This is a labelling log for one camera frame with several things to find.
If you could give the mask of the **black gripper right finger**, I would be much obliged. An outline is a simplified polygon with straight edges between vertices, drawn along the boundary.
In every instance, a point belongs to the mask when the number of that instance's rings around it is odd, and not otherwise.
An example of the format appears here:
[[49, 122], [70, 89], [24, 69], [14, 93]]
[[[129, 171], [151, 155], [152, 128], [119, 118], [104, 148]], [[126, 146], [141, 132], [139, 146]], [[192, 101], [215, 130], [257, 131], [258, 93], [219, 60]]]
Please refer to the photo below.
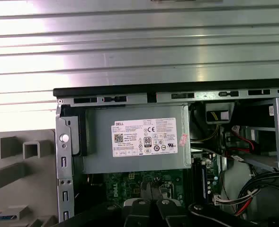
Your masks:
[[162, 219], [169, 227], [255, 227], [256, 224], [242, 220], [206, 204], [193, 203], [187, 208], [176, 201], [164, 198], [161, 183], [153, 182], [153, 201]]

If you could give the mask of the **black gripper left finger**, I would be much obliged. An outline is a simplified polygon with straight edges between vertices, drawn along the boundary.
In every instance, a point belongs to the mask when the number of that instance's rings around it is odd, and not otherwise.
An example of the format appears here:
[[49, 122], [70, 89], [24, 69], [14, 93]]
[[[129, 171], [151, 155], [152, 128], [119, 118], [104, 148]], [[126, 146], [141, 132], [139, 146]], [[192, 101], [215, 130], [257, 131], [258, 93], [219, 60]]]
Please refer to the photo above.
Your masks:
[[152, 182], [142, 182], [140, 197], [123, 207], [111, 202], [95, 205], [65, 221], [67, 227], [149, 227], [153, 201]]

